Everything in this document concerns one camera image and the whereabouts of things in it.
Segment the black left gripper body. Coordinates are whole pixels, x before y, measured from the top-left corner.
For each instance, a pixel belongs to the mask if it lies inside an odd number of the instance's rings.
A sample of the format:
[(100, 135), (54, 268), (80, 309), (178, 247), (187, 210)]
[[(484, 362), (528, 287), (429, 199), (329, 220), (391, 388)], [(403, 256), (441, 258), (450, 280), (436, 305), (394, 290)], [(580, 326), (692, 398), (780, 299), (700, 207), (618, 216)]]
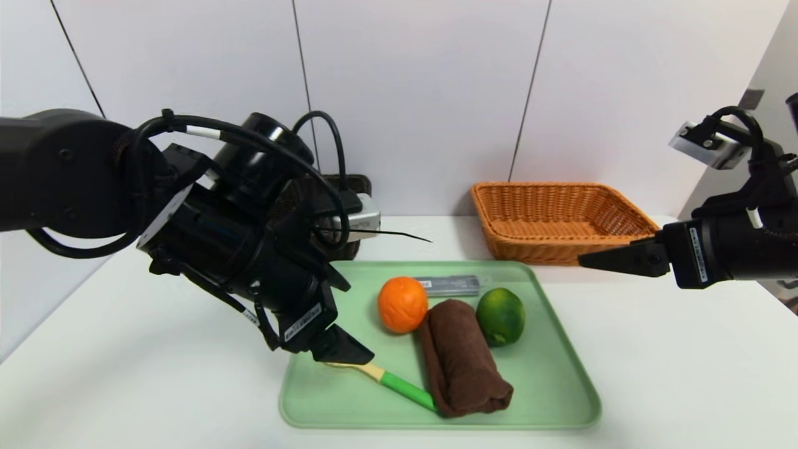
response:
[(254, 278), (257, 328), (271, 350), (299, 353), (337, 317), (331, 287), (339, 274), (328, 262), (320, 270), (283, 264)]

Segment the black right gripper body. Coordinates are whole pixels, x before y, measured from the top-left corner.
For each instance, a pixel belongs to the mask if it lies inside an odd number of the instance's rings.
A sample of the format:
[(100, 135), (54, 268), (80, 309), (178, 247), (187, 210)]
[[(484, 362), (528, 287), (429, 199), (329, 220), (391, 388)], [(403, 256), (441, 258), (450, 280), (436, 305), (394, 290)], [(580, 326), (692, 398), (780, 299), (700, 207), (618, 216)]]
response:
[(731, 279), (795, 279), (796, 208), (761, 208), (759, 214), (760, 228), (746, 210), (662, 228), (676, 284), (703, 289)]

